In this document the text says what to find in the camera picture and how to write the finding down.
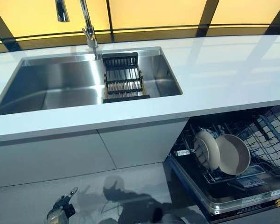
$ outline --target chrome faucet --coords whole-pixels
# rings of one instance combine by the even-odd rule
[[[69,17],[67,14],[67,10],[65,7],[64,0],[55,0],[56,3],[56,11],[57,11],[57,19],[59,22],[69,22]],[[95,57],[97,58],[97,39],[95,37],[94,28],[91,24],[86,0],[80,0],[83,16],[85,19],[86,26],[85,28],[82,28],[83,33],[85,34],[87,38],[87,45],[93,50]]]

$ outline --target white cabinet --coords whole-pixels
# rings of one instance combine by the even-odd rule
[[[111,169],[97,130],[0,143],[0,187]]]
[[[98,129],[117,168],[163,162],[189,118]]]

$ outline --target dishwasher basket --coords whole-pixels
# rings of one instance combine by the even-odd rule
[[[250,120],[214,122],[202,127],[191,124],[189,120],[173,147],[173,153],[175,156],[195,155],[193,144],[195,135],[200,130],[209,132],[214,138],[223,134],[233,134],[248,146],[251,154],[250,167],[258,165],[265,172],[277,176],[280,170],[280,120],[274,111],[275,108],[271,108],[263,115],[253,115]],[[205,168],[197,158],[196,162],[209,184],[232,181],[249,175],[248,170],[238,176],[228,175],[220,168],[216,170]]]

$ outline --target open dishwasher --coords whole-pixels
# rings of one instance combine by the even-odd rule
[[[167,160],[211,223],[280,206],[280,106],[192,117]],[[248,147],[248,169],[235,176],[203,166],[195,154],[196,134],[239,137]]]

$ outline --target sink basin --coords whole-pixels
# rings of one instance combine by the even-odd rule
[[[150,98],[182,94],[161,48],[137,52]],[[23,58],[0,96],[0,115],[102,104],[104,64],[92,54]]]

